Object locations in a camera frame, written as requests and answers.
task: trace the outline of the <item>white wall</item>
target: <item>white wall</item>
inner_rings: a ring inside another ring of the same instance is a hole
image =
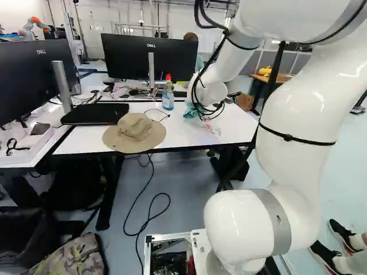
[[[67,11],[76,19],[76,10],[72,1],[65,0]],[[57,26],[63,23],[63,4],[61,0],[50,0],[52,14]],[[78,12],[83,28],[84,39],[90,58],[103,58],[101,33],[115,33],[115,23],[137,24],[141,19],[140,2],[124,0],[80,0]],[[155,4],[155,20],[157,20],[157,4]],[[224,10],[209,9],[208,16],[217,22],[224,22]],[[151,24],[150,5],[143,2],[145,24]],[[167,24],[167,4],[159,5],[159,25]],[[199,52],[211,53],[214,42],[219,42],[220,30],[201,30],[194,20],[193,6],[170,5],[169,33],[170,38],[182,38],[186,32],[195,32],[200,39]],[[142,30],[134,31],[133,35],[143,36]],[[151,36],[151,31],[145,30],[145,36]]]
[[[17,33],[31,16],[38,17],[47,25],[52,25],[46,0],[0,0],[0,23],[5,33]],[[38,39],[44,39],[41,29],[35,27],[33,31]]]

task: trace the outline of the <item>computer monitor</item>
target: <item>computer monitor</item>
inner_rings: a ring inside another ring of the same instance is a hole
[[[149,79],[148,53],[154,53],[154,77],[188,81],[195,71],[198,42],[102,33],[108,75],[113,78]]]
[[[0,43],[0,126],[58,94],[51,61],[64,63],[69,87],[77,83],[67,40]]]

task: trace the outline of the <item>hat brim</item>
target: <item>hat brim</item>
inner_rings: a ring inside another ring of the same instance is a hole
[[[129,136],[118,135],[118,126],[113,125],[103,133],[102,141],[110,149],[121,153],[133,154],[153,149],[166,137],[166,128],[152,120],[151,132],[145,140],[137,141]]]

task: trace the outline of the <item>shoe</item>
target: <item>shoe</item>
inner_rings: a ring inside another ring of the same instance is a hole
[[[338,251],[331,251],[322,245],[319,241],[316,241],[310,246],[309,251],[312,256],[329,272],[331,275],[350,275],[340,273],[334,265],[334,257],[342,257],[342,253]]]
[[[327,225],[329,226],[333,236],[336,237],[336,239],[341,243],[342,247],[349,255],[353,255],[354,253],[361,251],[354,249],[350,244],[349,237],[354,236],[355,233],[350,230],[346,230],[345,227],[338,223],[335,219],[329,220]]]

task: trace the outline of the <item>plastic bottle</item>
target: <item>plastic bottle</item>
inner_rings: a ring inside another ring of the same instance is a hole
[[[162,95],[162,106],[168,111],[174,108],[173,84],[169,73],[166,75],[165,90]]]

